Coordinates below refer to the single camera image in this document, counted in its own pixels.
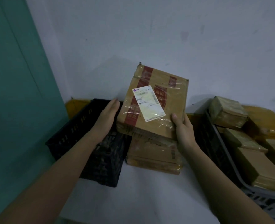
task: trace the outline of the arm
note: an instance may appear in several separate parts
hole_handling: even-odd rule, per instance
[[[175,114],[179,150],[187,159],[199,184],[221,223],[273,223],[275,221],[232,183],[197,145],[187,115],[184,124]]]
[[[116,99],[110,101],[94,127],[0,214],[0,223],[53,223],[91,152],[108,134],[119,106]]]

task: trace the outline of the stack of packages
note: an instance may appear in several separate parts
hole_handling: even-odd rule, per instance
[[[127,164],[180,173],[182,159],[171,113],[183,121],[187,89],[187,79],[138,65],[117,117],[117,130],[132,136]]]
[[[275,113],[218,96],[209,112],[249,183],[275,191]]]

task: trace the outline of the wall stain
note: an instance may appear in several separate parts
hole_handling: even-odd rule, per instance
[[[201,26],[201,35],[204,33],[204,30],[205,30],[205,25],[203,24],[202,26]]]
[[[189,32],[188,31],[181,31],[180,36],[181,36],[181,41],[185,42],[188,39]]]
[[[265,52],[272,52],[273,50],[274,50],[273,48],[269,48]]]

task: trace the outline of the finger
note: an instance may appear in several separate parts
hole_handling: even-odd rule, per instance
[[[112,100],[107,104],[107,106],[103,109],[103,112],[109,111],[109,110],[111,109],[112,105],[115,103],[116,100],[117,100],[116,98],[115,98],[115,99],[112,99]]]
[[[172,113],[172,120],[176,126],[182,124],[182,120],[180,120],[175,113]]]
[[[184,115],[184,125],[187,126],[187,127],[192,126],[187,114]]]
[[[114,115],[116,114],[116,112],[118,111],[120,107],[120,101],[118,101],[118,99],[115,100],[115,102],[113,103],[113,105],[111,106],[110,112],[114,113]]]

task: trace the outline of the gray plastic crate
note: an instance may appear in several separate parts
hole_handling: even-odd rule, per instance
[[[199,146],[219,169],[275,220],[275,192],[253,187],[242,179],[216,126],[212,124],[208,112],[203,116],[199,136],[200,139],[197,139]]]

